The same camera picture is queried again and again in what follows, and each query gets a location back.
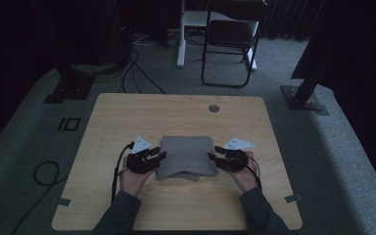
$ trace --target wooden table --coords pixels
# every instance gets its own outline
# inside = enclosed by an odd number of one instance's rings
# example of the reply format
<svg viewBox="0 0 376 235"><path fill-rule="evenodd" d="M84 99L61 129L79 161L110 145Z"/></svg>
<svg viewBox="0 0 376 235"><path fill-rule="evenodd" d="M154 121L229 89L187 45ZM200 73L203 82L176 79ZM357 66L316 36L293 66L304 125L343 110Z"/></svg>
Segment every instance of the wooden table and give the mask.
<svg viewBox="0 0 376 235"><path fill-rule="evenodd" d="M217 105L213 113L210 105ZM264 102L258 97L101 94L78 149L58 206L56 230L91 230L110 205L118 155L140 135L154 147L163 136L209 136L222 146L235 136L255 142L263 194L290 229L302 226ZM246 230L233 179L219 170L199 182L158 181L153 174L140 195L134 230Z"/></svg>

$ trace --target hand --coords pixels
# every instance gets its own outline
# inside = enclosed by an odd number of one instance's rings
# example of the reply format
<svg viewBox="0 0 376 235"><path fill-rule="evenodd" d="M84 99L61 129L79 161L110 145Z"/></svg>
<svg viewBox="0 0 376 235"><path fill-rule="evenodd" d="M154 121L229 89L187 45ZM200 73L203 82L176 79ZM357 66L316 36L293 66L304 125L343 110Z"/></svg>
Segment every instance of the hand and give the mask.
<svg viewBox="0 0 376 235"><path fill-rule="evenodd" d="M253 152L250 152L250 151L246 152L246 155L249 160L247 166L250 169L252 169L254 172L256 172L258 168L253 161L254 159ZM237 172L230 172L226 170L225 172L227 172L234 178L234 181L236 182L237 186L243 193L259 186L259 183L256 180L256 176L253 175L246 167L244 167L242 170L237 171Z"/></svg>
<svg viewBox="0 0 376 235"><path fill-rule="evenodd" d="M126 163L127 157L123 158L122 170L124 171L119 176L120 190L137 197L142 192L146 180L154 171L151 170L145 174L135 173L132 170L126 168Z"/></svg>

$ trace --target gray carpet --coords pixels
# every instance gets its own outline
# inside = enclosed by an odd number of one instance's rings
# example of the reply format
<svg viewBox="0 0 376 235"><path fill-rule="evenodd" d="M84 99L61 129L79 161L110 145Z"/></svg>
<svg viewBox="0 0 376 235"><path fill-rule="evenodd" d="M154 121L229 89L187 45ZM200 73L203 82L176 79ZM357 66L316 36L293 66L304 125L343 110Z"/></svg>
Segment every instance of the gray carpet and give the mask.
<svg viewBox="0 0 376 235"><path fill-rule="evenodd" d="M201 37L190 37L201 41ZM208 87L200 80L201 47L187 44L185 67L176 67L177 45L168 47L150 41L135 45L137 65L168 94L260 96L264 99L279 148L298 202L304 226L297 232L308 234L376 234L376 174L332 92L318 86L319 101L330 116L315 112L290 111L280 85L299 85L290 80L306 42L262 39L258 47L258 70L248 86ZM94 66L76 66L96 71ZM241 79L245 67L221 71L223 79ZM127 92L161 93L138 70L126 76ZM68 176L86 123L98 94L118 92L120 73L96 78L87 100L44 105L60 79L50 70L39 79L0 134L0 234L11 234L19 220L48 187L33 179L35 168L45 161L60 166L59 179ZM63 118L81 118L77 131L59 131ZM39 179L51 182L55 168L47 165ZM54 186L23 222L17 234L89 234L89 231L54 231L51 220L64 183Z"/></svg>

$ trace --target person's left hand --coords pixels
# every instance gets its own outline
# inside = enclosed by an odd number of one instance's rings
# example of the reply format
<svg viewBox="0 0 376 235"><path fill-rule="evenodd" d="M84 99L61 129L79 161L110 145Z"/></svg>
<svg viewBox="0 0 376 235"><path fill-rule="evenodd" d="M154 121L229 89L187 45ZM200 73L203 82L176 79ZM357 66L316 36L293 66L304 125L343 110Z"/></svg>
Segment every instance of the person's left hand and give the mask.
<svg viewBox="0 0 376 235"><path fill-rule="evenodd" d="M130 169L126 169L126 163L127 157L123 158L122 170L124 172L119 176L120 190L137 197L142 192L146 180L154 171L151 170L145 174L135 173Z"/></svg>

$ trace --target gray sleeve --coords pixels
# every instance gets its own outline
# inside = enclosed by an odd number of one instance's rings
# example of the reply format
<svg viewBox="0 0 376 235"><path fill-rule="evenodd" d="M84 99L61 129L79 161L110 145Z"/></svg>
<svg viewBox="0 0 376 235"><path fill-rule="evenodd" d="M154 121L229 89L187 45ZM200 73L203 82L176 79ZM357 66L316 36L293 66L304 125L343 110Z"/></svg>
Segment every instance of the gray sleeve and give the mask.
<svg viewBox="0 0 376 235"><path fill-rule="evenodd" d="M282 218L277 215L258 187L240 197L250 234L291 234Z"/></svg>
<svg viewBox="0 0 376 235"><path fill-rule="evenodd" d="M131 234L133 223L142 202L134 196L118 191L112 205L106 210L91 234Z"/></svg>

